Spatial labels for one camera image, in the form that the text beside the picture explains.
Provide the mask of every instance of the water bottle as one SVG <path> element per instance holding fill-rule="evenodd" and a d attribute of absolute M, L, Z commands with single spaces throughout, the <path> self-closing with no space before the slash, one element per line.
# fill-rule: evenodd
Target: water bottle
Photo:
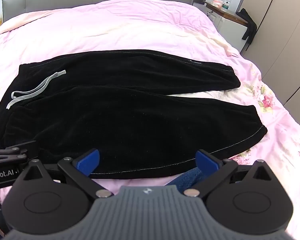
<path fill-rule="evenodd" d="M 229 8 L 229 6 L 230 6 L 230 3 L 231 3 L 231 0 L 224 0 L 222 7 L 223 7 L 224 9 L 227 9 L 227 10 L 228 10 L 228 8 Z"/>

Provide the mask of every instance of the bottle label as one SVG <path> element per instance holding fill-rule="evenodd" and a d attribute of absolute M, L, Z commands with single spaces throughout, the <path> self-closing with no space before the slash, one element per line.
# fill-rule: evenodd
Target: bottle label
<path fill-rule="evenodd" d="M 223 5 L 222 5 L 222 7 L 224 8 L 224 9 L 228 9 L 229 8 L 229 1 L 227 1 L 227 0 L 225 0 L 224 2 L 223 2 Z"/>

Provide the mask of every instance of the pink blanket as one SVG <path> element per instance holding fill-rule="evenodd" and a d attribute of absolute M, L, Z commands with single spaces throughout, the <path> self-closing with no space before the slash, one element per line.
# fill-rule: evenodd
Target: pink blanket
<path fill-rule="evenodd" d="M 258 68 L 242 58 L 210 20 L 191 5 L 111 0 L 15 17 L 0 27 L 0 100 L 18 74 L 20 64 L 63 54 L 113 49 L 153 49 L 193 60 L 219 62 L 234 69 L 242 84 L 240 88 L 180 96 L 216 98 L 256 107 L 268 133 L 234 159 L 240 164 L 264 159 L 269 164 L 294 205 L 287 232 L 300 240 L 300 126 L 261 81 Z M 122 185 L 165 185 L 174 177 L 98 183 L 117 193 Z M 0 201 L 8 190 L 0 190 Z"/>

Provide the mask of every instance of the white drawstring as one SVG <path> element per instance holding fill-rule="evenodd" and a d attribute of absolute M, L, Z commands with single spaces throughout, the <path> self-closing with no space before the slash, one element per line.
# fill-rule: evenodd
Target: white drawstring
<path fill-rule="evenodd" d="M 42 93 L 46 87 L 48 86 L 49 82 L 56 78 L 59 77 L 63 74 L 66 74 L 66 71 L 63 70 L 61 72 L 56 72 L 53 75 L 47 77 L 45 80 L 43 80 L 36 88 L 30 90 L 30 91 L 14 91 L 11 93 L 11 99 L 13 99 L 8 105 L 7 105 L 7 109 L 10 109 L 11 106 L 13 106 L 15 103 L 28 99 L 28 98 L 33 98 L 37 95 L 39 95 L 40 93 Z M 21 97 L 16 97 L 14 94 L 18 93 L 18 94 L 23 94 L 25 96 L 21 96 Z"/>

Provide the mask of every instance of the black cloth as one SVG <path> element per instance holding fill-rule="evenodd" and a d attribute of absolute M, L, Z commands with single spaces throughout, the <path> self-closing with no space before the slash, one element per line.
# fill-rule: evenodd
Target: black cloth
<path fill-rule="evenodd" d="M 250 15 L 247 13 L 247 11 L 245 10 L 245 8 L 242 8 L 241 11 L 240 12 L 236 12 L 236 14 L 238 16 L 240 16 L 242 19 L 244 19 L 245 21 L 248 22 L 247 30 L 246 30 L 245 34 L 243 35 L 242 39 L 246 40 L 249 37 L 248 40 L 247 40 L 247 43 L 251 44 L 252 41 L 253 41 L 253 39 L 254 39 L 254 36 L 257 33 L 257 25 L 252 20 L 252 18 L 250 17 Z"/>
<path fill-rule="evenodd" d="M 55 72 L 36 97 L 14 104 Z M 195 167 L 204 149 L 220 159 L 263 138 L 254 106 L 170 94 L 240 86 L 231 67 L 150 50 L 85 52 L 21 65 L 0 102 L 0 149 L 30 140 L 43 163 L 78 157 L 91 148 L 100 164 L 91 178 L 165 177 Z"/>

